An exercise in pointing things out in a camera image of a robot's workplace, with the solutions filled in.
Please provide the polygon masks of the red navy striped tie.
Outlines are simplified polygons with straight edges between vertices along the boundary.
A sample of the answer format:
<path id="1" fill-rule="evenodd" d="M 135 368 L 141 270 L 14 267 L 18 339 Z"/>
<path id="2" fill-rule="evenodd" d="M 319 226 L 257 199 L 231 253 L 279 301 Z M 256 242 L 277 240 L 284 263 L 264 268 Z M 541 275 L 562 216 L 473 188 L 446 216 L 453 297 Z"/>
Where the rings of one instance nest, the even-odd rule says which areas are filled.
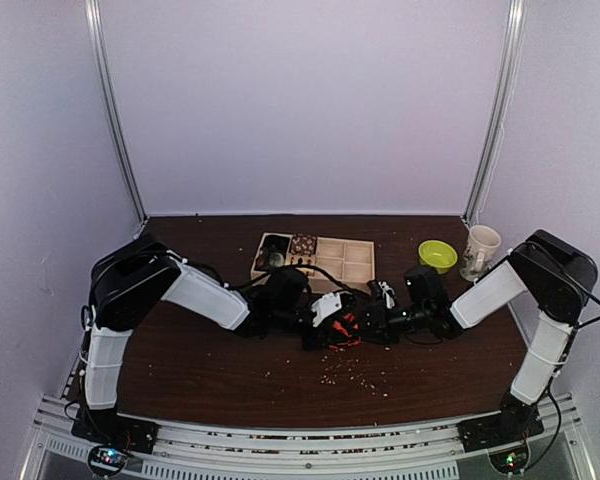
<path id="1" fill-rule="evenodd" d="M 362 342 L 359 323 L 353 313 L 333 321 L 329 330 L 329 348 L 344 350 L 360 345 Z"/>

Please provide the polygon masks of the wooden compartment box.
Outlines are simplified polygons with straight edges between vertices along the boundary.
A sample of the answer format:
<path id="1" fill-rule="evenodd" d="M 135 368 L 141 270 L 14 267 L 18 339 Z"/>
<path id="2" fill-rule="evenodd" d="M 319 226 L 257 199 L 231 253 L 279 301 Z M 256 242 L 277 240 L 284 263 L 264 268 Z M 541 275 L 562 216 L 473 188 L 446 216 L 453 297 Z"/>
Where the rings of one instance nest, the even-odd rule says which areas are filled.
<path id="1" fill-rule="evenodd" d="M 262 235 L 255 258 L 250 269 L 252 280 L 257 279 L 267 271 L 256 271 L 255 261 L 262 251 L 263 236 L 265 234 L 279 234 L 289 236 L 294 234 L 270 233 Z M 327 272 L 338 282 L 353 289 L 369 294 L 367 283 L 376 277 L 375 269 L 375 244 L 373 241 L 341 239 L 331 237 L 317 237 L 317 248 L 315 252 L 316 264 L 312 270 L 304 271 L 309 280 L 310 287 L 314 293 L 324 294 L 335 291 L 338 287 L 325 275 Z"/>

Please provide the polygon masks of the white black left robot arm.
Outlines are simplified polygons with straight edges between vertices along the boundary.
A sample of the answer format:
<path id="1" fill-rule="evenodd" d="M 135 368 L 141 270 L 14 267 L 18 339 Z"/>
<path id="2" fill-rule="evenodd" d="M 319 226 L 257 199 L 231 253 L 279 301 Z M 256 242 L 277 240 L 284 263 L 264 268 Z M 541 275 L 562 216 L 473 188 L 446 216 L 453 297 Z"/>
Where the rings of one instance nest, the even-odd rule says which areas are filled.
<path id="1" fill-rule="evenodd" d="M 211 266 L 188 261 L 152 234 L 99 260 L 82 310 L 86 429 L 103 444 L 123 436 L 117 393 L 126 345 L 160 303 L 182 307 L 243 337 L 265 336 L 272 329 L 314 333 L 344 307 L 340 293 L 303 302 L 312 290 L 297 267 L 276 267 L 264 277 L 262 285 L 231 287 Z"/>

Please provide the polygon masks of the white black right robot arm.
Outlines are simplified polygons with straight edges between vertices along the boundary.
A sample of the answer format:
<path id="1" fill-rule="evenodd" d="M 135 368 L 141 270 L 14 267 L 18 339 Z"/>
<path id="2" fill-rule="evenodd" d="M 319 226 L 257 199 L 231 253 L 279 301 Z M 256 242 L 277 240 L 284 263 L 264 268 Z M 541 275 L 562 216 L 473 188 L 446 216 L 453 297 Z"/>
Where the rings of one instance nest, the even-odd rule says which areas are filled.
<path id="1" fill-rule="evenodd" d="M 372 298 L 361 321 L 364 339 L 395 343 L 426 330 L 454 339 L 497 311 L 526 297 L 536 307 L 537 327 L 524 360 L 503 395 L 492 430 L 499 440 L 515 440 L 531 424 L 539 400 L 569 355 L 581 316 L 595 301 L 599 269 L 591 256 L 555 235 L 537 230 L 509 250 L 462 294 L 451 299 L 431 266 L 406 271 L 409 304 L 398 303 L 390 285 L 373 281 Z"/>

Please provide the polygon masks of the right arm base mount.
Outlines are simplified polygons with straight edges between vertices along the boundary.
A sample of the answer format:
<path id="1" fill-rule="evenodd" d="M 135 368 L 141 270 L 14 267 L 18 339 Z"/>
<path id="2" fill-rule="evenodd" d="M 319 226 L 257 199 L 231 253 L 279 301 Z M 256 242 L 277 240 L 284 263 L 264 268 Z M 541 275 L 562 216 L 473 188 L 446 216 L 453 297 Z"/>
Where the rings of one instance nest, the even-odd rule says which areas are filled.
<path id="1" fill-rule="evenodd" d="M 523 476 L 538 465 L 551 451 L 562 427 L 563 415 L 555 396 L 546 390 L 544 398 L 550 400 L 557 415 L 557 425 L 544 450 L 533 455 L 529 446 L 532 436 L 545 431 L 539 415 L 538 402 L 527 405 L 509 394 L 503 397 L 500 411 L 495 414 L 463 420 L 456 426 L 459 439 L 466 453 L 489 450 L 505 444 L 518 442 L 516 448 L 501 449 L 489 453 L 492 468 L 508 478 Z"/>

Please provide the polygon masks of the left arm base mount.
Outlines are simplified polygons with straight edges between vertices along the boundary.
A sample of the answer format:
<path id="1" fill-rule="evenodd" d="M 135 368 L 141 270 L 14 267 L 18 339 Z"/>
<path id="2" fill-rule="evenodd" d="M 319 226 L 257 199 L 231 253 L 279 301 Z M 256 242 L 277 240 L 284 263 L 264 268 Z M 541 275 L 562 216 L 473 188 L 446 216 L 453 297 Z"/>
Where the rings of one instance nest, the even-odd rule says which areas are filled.
<path id="1" fill-rule="evenodd" d="M 135 453 L 151 454 L 157 439 L 157 423 L 118 414 L 116 408 L 92 410 L 81 399 L 64 406 L 72 421 L 71 434 L 93 444 L 87 453 L 89 470 L 101 479 L 119 475 Z"/>

